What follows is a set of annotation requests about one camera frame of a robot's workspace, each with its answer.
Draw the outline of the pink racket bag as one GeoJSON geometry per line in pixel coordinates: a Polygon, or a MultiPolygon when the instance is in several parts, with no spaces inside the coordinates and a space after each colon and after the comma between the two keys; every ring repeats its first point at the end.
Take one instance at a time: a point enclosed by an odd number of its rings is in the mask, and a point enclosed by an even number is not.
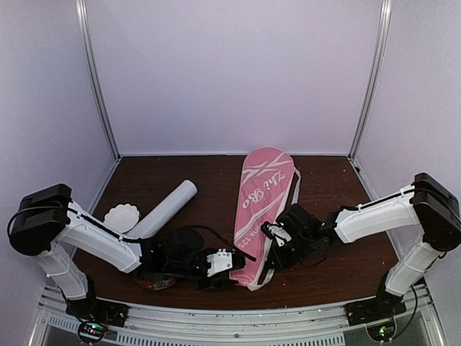
{"type": "Polygon", "coordinates": [[[233,243],[256,260],[248,260],[243,269],[229,273],[237,285],[255,291],[272,279],[274,270],[264,269],[272,240],[261,227],[266,221],[274,223],[287,206],[298,201],[300,182],[301,174],[292,157],[278,148],[258,148],[244,159],[233,243]]]}

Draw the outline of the white shuttlecock tube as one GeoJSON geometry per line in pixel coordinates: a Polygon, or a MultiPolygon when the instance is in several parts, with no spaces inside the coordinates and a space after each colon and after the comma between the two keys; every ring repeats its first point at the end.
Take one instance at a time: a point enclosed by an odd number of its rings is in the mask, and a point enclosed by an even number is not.
{"type": "Polygon", "coordinates": [[[196,194],[195,184],[187,179],[143,218],[140,218],[140,212],[134,205],[129,205],[125,220],[130,228],[125,234],[134,239],[156,235],[196,194]]]}

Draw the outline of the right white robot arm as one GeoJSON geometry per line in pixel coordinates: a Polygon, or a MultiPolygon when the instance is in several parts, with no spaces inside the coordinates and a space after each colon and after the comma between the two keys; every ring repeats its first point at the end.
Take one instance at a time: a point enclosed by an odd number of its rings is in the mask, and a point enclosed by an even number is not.
{"type": "Polygon", "coordinates": [[[317,219],[294,203],[274,223],[264,222],[261,230],[276,241],[267,259],[275,270],[286,269],[313,252],[327,252],[336,244],[406,226],[419,226],[416,243],[382,277],[370,313],[386,317],[397,301],[420,280],[436,259],[460,245],[460,204],[458,199],[427,173],[399,191],[356,206],[342,206],[317,219]]]}

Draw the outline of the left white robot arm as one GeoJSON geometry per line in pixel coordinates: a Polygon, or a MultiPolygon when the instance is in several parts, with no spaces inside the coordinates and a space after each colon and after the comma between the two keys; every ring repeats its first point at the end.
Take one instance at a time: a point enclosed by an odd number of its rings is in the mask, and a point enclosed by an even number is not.
{"type": "Polygon", "coordinates": [[[104,260],[149,290],[163,290],[179,278],[197,279],[201,289],[229,283],[228,272],[243,262],[236,252],[206,248],[197,226],[185,226],[157,236],[161,228],[188,203],[197,188],[184,180],[146,217],[139,218],[129,205],[134,223],[120,230],[126,220],[115,209],[101,222],[71,197],[71,188],[57,184],[22,198],[6,232],[11,246],[34,257],[64,296],[88,320],[98,319],[103,303],[90,294],[90,279],[70,260],[64,244],[73,245],[104,260]]]}

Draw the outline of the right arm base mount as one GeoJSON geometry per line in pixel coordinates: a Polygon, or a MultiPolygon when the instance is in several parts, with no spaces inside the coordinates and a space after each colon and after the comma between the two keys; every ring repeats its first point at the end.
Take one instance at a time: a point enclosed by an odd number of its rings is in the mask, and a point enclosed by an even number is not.
{"type": "Polygon", "coordinates": [[[367,325],[367,334],[375,342],[390,342],[397,334],[395,317],[407,311],[402,296],[394,296],[385,290],[383,279],[373,298],[354,301],[345,305],[349,326],[367,325]]]}

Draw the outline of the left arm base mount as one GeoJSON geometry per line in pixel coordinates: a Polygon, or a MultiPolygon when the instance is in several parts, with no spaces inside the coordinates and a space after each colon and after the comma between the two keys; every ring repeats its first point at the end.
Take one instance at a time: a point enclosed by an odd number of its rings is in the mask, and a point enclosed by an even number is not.
{"type": "Polygon", "coordinates": [[[89,276],[86,279],[88,291],[84,298],[70,300],[64,292],[61,293],[66,302],[66,313],[79,321],[77,336],[84,344],[94,345],[104,338],[109,326],[125,326],[129,307],[97,298],[94,281],[89,276]]]}

